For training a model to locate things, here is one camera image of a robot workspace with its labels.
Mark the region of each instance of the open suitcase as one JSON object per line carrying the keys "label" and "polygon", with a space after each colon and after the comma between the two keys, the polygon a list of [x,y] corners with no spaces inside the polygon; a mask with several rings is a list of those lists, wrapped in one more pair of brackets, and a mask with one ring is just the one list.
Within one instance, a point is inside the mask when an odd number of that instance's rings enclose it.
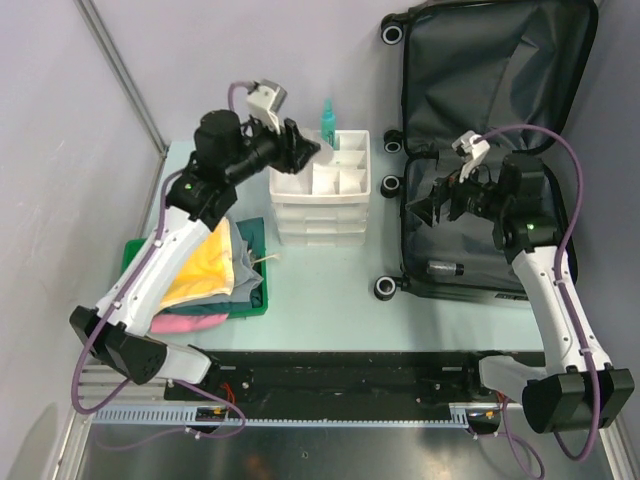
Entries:
{"label": "open suitcase", "polygon": [[[381,193],[401,197],[402,274],[380,277],[374,293],[398,289],[422,297],[526,300],[505,256],[493,243],[492,222],[464,214],[431,228],[407,209],[427,197],[434,181],[459,169],[452,143],[468,130],[483,134],[511,124],[559,133],[591,50],[598,10],[592,0],[428,2],[386,16],[382,40],[404,40],[402,132],[385,134],[385,150],[408,156],[403,177],[385,177]],[[541,156],[553,141],[531,131],[490,140],[482,171],[496,180],[511,152]],[[545,167],[544,209],[564,231],[567,215],[558,182]],[[574,281],[577,262],[569,244]]]}

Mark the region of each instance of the teal cloth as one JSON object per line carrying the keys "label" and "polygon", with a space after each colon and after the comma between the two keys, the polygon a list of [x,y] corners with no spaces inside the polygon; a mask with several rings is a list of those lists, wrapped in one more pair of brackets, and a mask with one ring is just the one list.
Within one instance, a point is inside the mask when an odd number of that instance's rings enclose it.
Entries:
{"label": "teal cloth", "polygon": [[[263,257],[265,255],[265,239],[264,239],[264,219],[251,218],[238,222],[238,230],[240,236],[249,245],[249,250],[254,256]],[[260,275],[262,274],[262,263],[256,263],[253,267]],[[165,308],[161,313],[172,313],[174,315],[216,315],[220,313],[238,313],[246,312],[253,308],[262,306],[262,288],[258,286],[251,291],[251,302],[223,302],[210,303],[204,305],[175,306]]]}

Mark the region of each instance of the suitcase lid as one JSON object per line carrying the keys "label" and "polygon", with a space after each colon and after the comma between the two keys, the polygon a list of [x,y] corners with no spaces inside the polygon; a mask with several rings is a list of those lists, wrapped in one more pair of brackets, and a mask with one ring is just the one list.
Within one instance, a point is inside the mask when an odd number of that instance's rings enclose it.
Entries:
{"label": "suitcase lid", "polygon": [[[560,132],[591,51],[592,0],[492,0],[409,13],[402,116],[409,156],[434,156],[468,130],[515,123]],[[553,139],[508,132],[490,143],[538,154]]]}

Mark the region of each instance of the yellow towel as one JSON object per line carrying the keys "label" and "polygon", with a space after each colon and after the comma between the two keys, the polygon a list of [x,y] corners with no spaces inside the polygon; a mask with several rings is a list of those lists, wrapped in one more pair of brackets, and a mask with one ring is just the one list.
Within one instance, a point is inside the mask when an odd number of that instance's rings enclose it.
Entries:
{"label": "yellow towel", "polygon": [[233,290],[233,259],[229,220],[223,218],[184,264],[167,290],[159,310]]}

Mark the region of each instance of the black wheel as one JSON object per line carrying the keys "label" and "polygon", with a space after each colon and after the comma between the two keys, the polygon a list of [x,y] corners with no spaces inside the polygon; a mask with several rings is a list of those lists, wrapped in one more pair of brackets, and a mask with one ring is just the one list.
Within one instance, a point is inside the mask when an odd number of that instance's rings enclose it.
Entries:
{"label": "black wheel", "polygon": [[404,27],[402,23],[395,20],[395,15],[387,15],[380,23],[380,38],[387,45],[396,45],[404,37]]}
{"label": "black wheel", "polygon": [[402,182],[395,175],[387,175],[380,184],[380,193],[384,198],[393,198],[400,193]]}
{"label": "black wheel", "polygon": [[402,150],[402,132],[387,130],[384,134],[384,151],[398,153],[400,150]]}
{"label": "black wheel", "polygon": [[380,277],[373,286],[373,294],[378,300],[391,300],[398,289],[396,281],[391,277]]}

